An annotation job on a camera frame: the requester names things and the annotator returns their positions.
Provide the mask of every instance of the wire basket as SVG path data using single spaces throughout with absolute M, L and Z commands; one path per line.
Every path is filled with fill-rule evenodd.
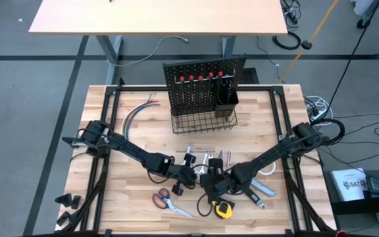
M 230 114 L 229 117 L 218 115 L 217 113 Z M 232 129 L 238 125 L 238 118 L 235 110 L 231 111 L 211 111 L 204 113 L 194 113 L 190 115 L 171 115 L 172 131 L 175 134 L 191 134 L 197 132 L 208 132 L 210 130 Z

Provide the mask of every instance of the black metal frame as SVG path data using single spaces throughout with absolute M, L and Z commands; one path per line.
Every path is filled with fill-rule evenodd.
M 102 115 L 101 115 L 101 120 L 104 121 L 106 119 L 106 114 L 107 114 L 107 107 L 109 105 L 109 97 L 112 95 L 114 92 L 115 93 L 115 99 L 114 99 L 114 106 L 113 106 L 113 113 L 112 113 L 112 118 L 111 118 L 111 126 L 114 127 L 114 121 L 116 118 L 116 112 L 118 109 L 118 100 L 119 100 L 119 94 L 120 92 L 166 92 L 167 88 L 166 86 L 127 86 L 123 84 L 123 81 L 121 80 L 119 86 L 117 87 L 110 87 L 108 86 L 105 92 L 105 100 L 103 102 L 103 108 L 102 108 Z M 272 112 L 273 112 L 273 119 L 274 119 L 274 124 L 276 127 L 276 133 L 277 133 L 277 138 L 280 139 L 281 136 L 283 135 L 282 133 L 282 128 L 280 126 L 280 119 L 279 119 L 279 114 L 278 114 L 278 106 L 276 102 L 276 95 L 279 96 L 280 98 L 280 103 L 281 103 L 281 108 L 283 112 L 283 118 L 284 118 L 284 123 L 286 130 L 290 130 L 291 124 L 290 124 L 290 118 L 289 118 L 289 112 L 288 112 L 288 106 L 286 104 L 286 98 L 284 95 L 284 89 L 283 86 L 239 86 L 238 91 L 240 92 L 246 92 L 246 91 L 255 91 L 255 92 L 268 92 L 270 94 L 270 103 L 272 105 Z M 91 188 L 94 185 L 95 181 L 95 175 L 97 171 L 97 159 L 93 160 L 91 170 L 90 170 L 90 176 L 89 176 L 89 183 L 88 183 L 88 194 L 91 192 Z M 287 180 L 288 178 L 291 178 L 290 174 L 290 169 L 288 165 L 288 157 L 282 158 L 282 165 L 284 168 L 284 178 Z M 302 179 L 302 174 L 301 174 L 301 169 L 300 167 L 296 164 L 296 162 L 293 160 L 293 165 L 294 165 L 294 171 L 296 175 L 296 181 L 299 189 L 301 190 L 302 194 L 305 195 L 305 188 L 303 185 L 303 179 Z M 108 169 L 109 166 L 109 155 L 105 160 L 103 161 L 103 169 Z M 294 232 L 297 232 L 300 230 L 299 226 L 299 220 L 297 218 L 297 208 L 295 205 L 295 198 L 293 196 L 293 192 L 291 189 L 289 189 L 286 186 L 286 190 L 288 193 L 288 202 L 290 206 L 290 213 L 291 213 L 291 218 L 293 222 L 293 230 Z M 99 232 L 99 223 L 100 223 L 100 216 L 101 216 L 101 211 L 102 211 L 102 204 L 103 204 L 103 194 L 105 193 L 105 185 L 103 185 L 101 191 L 99 192 L 99 197 L 97 199 L 97 206 L 95 209 L 95 218 L 93 222 L 93 228 L 92 231 Z M 307 230 L 313 230 L 312 228 L 312 222 L 310 216 L 306 214 L 304 210 L 304 218 L 305 218 L 305 223 L 306 223 L 306 228 Z M 80 226 L 80 231 L 85 231 L 87 228 L 87 221 L 88 221 L 88 213 L 86 213 L 85 217 L 83 218 L 83 221 Z M 251 237 L 251 236 L 270 236 L 270 237 L 283 237 L 283 236 L 289 236 L 291 232 L 287 232 L 286 234 L 243 234 L 244 236 Z M 146 237 L 146 236 L 168 236 L 168 237 L 183 237 L 183 236 L 193 236 L 194 234 L 167 234 L 167 235 L 162 235 L 162 234 L 111 234 L 110 236 L 129 236 L 129 237 Z M 209 234 L 200 234 L 200 235 L 194 235 L 194 236 L 213 236 Z M 229 236 L 235 236 L 235 235 L 214 235 L 215 237 L 229 237 Z

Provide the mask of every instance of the gray floor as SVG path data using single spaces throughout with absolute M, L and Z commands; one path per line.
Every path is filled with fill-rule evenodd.
M 40 1 L 0 1 L 0 55 L 76 55 L 81 36 L 30 35 L 30 27 Z M 296 30 L 307 39 L 324 16 L 331 0 L 301 0 L 302 18 Z M 349 1 L 340 1 L 317 36 L 311 55 L 348 55 L 353 50 L 361 31 L 356 29 L 360 19 L 352 11 Z M 123 55 L 148 55 L 161 36 L 124 36 Z M 190 43 L 167 39 L 158 55 L 218 55 L 220 37 L 188 36 Z M 261 47 L 270 54 L 296 54 L 276 47 L 270 37 L 260 37 Z M 235 54 L 263 54 L 257 49 L 256 37 L 241 36 L 236 40 Z M 89 38 L 85 55 L 102 55 L 94 37 Z M 379 54 L 379 9 L 366 32 L 357 54 Z M 275 60 L 280 73 L 290 61 Z M 145 61 L 120 69 L 127 84 L 164 84 L 163 63 L 177 61 Z M 300 60 L 286 78 L 287 83 L 301 84 L 305 95 L 319 95 L 330 99 L 347 61 Z M 20 236 L 24 229 L 31 202 L 38 185 L 43 162 L 47 155 L 64 93 L 74 61 L 0 61 L 0 236 Z M 277 82 L 276 70 L 267 60 L 249 60 L 246 67 L 255 67 L 260 83 Z M 70 102 L 62 131 L 71 136 L 78 127 L 84 98 L 90 84 L 105 81 L 105 61 L 84 61 Z M 353 61 L 334 100 L 336 116 L 379 113 L 379 61 Z M 378 121 L 379 117 L 343 119 L 347 131 Z M 374 141 L 379 138 L 374 128 L 349 135 L 346 141 Z M 331 134 L 332 128 L 323 131 Z M 377 145 L 338 144 L 334 154 L 345 161 L 353 161 L 379 153 Z M 63 193 L 68 159 L 72 150 L 60 142 L 52 167 L 34 234 L 53 230 L 58 205 L 53 199 Z M 322 154 L 324 170 L 346 169 L 326 154 Z M 355 164 L 364 169 L 379 169 L 379 157 Z M 373 226 L 370 217 L 340 217 L 341 227 L 357 230 Z M 356 232 L 379 236 L 379 226 Z

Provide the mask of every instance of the yellow cable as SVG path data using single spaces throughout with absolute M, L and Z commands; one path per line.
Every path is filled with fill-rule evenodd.
M 318 27 L 316 28 L 314 34 L 309 38 L 308 42 L 309 43 L 312 43 L 313 40 L 315 39 L 316 35 L 318 34 L 318 32 L 321 30 L 322 28 L 322 25 L 324 25 L 324 23 L 326 22 L 328 16 L 330 15 L 330 13 L 333 11 L 334 7 L 338 4 L 339 0 L 334 0 L 333 4 L 331 5 L 331 7 L 327 10 L 327 13 L 326 15 L 324 16 L 324 18 L 321 20 L 320 24 L 318 25 Z M 302 56 L 302 54 L 305 52 L 305 49 L 302 49 L 301 52 L 299 52 L 298 55 L 296 55 L 295 59 L 292 60 L 292 62 L 290 62 L 290 65 L 288 67 L 288 69 L 286 69 L 286 71 L 284 71 L 282 77 L 280 77 L 280 80 L 279 80 L 279 84 L 282 83 L 283 79 L 288 75 L 289 71 L 292 69 L 292 67 L 295 65 L 296 61 Z

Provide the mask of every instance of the wooden desk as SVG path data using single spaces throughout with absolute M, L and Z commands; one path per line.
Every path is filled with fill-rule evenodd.
M 105 88 L 105 86 L 90 86 L 80 128 L 85 128 L 91 120 L 99 120 Z M 308 121 L 301 87 L 287 85 L 284 89 L 291 123 L 295 125 Z M 161 106 L 150 107 L 136 116 L 130 130 L 130 140 L 149 152 L 173 155 L 177 163 L 182 162 L 187 144 L 190 142 L 193 143 L 197 156 L 196 163 L 202 162 L 205 150 L 214 153 L 216 157 L 220 150 L 223 150 L 225 156 L 227 151 L 231 151 L 232 164 L 249 161 L 276 144 L 276 130 L 268 92 L 238 92 L 238 95 L 240 97 L 240 104 L 236 107 L 238 125 L 232 130 L 177 136 L 172 133 L 167 92 L 153 92 L 151 98 L 158 100 Z M 126 113 L 146 101 L 148 97 L 149 92 L 120 93 L 116 131 L 119 131 Z M 84 151 L 84 147 L 75 149 L 74 155 Z M 315 151 L 309 155 L 317 158 Z M 73 160 L 65 193 L 85 196 L 91 161 L 92 158 L 88 155 Z M 236 202 L 234 216 L 231 219 L 219 219 L 214 213 L 209 217 L 200 217 L 195 206 L 204 191 L 198 186 L 194 190 L 184 189 L 181 197 L 172 195 L 174 205 L 194 216 L 193 219 L 189 219 L 171 210 L 160 210 L 151 201 L 151 196 L 160 188 L 170 190 L 173 180 L 164 184 L 154 184 L 148 179 L 147 172 L 141 164 L 120 152 L 113 151 L 103 201 L 100 232 L 110 228 L 114 233 L 133 234 L 283 234 L 285 229 L 291 228 L 292 222 L 282 164 L 280 160 L 276 164 L 277 169 L 274 174 L 270 176 L 258 174 L 257 178 L 274 190 L 277 196 L 268 197 L 253 189 L 264 200 L 265 210 L 259 209 L 245 195 L 228 196 L 226 198 Z M 301 171 L 308 200 L 326 223 L 335 228 L 320 165 L 309 159 L 302 159 Z M 93 224 L 94 209 L 95 201 L 90 211 L 88 228 Z M 297 209 L 301 228 L 305 229 L 299 203 Z M 205 200 L 201 202 L 201 210 L 203 212 L 208 210 Z M 59 215 L 64 211 L 71 210 L 62 206 Z
M 220 35 L 232 56 L 236 35 L 287 34 L 279 0 L 43 0 L 29 29 L 37 34 L 96 35 L 112 64 L 122 37 L 107 35 Z M 106 84 L 114 83 L 109 65 Z

